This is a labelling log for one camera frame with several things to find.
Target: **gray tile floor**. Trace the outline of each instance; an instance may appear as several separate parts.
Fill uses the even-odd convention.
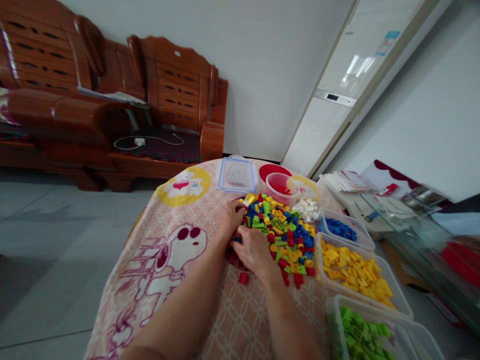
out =
[[[53,174],[0,168],[0,359],[83,358],[107,277],[161,183],[85,192]],[[423,295],[403,289],[446,359],[475,344]]]

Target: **cardboard box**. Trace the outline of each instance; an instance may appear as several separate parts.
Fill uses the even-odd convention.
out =
[[[406,261],[399,255],[399,253],[388,243],[383,240],[380,246],[385,252],[385,255],[390,262],[391,268],[395,272],[398,280],[404,285],[411,287],[421,293],[431,293],[432,289],[425,281],[415,272],[415,270],[406,263]]]

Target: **yellow circle print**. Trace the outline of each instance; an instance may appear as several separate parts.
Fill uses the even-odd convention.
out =
[[[196,202],[208,191],[209,186],[209,173],[201,167],[192,166],[159,186],[155,193],[162,203],[177,207]]]
[[[290,189],[297,188],[300,191],[299,199],[311,198],[313,201],[319,201],[320,192],[312,180],[303,176],[293,175],[288,181],[292,182],[292,187],[288,186]]]

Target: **hand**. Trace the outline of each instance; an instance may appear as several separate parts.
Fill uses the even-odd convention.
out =
[[[243,244],[232,241],[233,247],[243,264],[257,275],[260,280],[269,281],[272,276],[280,276],[279,267],[272,259],[267,238],[258,230],[240,226],[237,234]]]
[[[239,201],[226,203],[218,215],[218,235],[225,239],[225,243],[232,239],[232,235],[242,223],[247,206]]]

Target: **cartoon bear print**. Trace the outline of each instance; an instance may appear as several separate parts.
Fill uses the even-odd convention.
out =
[[[168,193],[168,197],[173,199],[178,196],[185,196],[189,193],[189,185],[192,179],[192,176],[195,174],[191,171],[182,171],[177,176],[175,176],[175,181],[167,184],[163,189],[164,192]]]
[[[202,180],[201,177],[194,177],[191,179],[190,190],[188,192],[189,195],[199,196],[204,191],[204,188],[200,185]]]
[[[207,233],[189,223],[180,225],[170,234],[167,241],[155,254],[150,272],[138,282],[138,292],[135,296],[137,302],[144,296],[157,297],[151,314],[141,321],[141,327],[148,323],[167,296],[185,277],[185,264],[198,258],[204,252],[206,246]],[[170,274],[155,277],[166,267],[172,269]]]

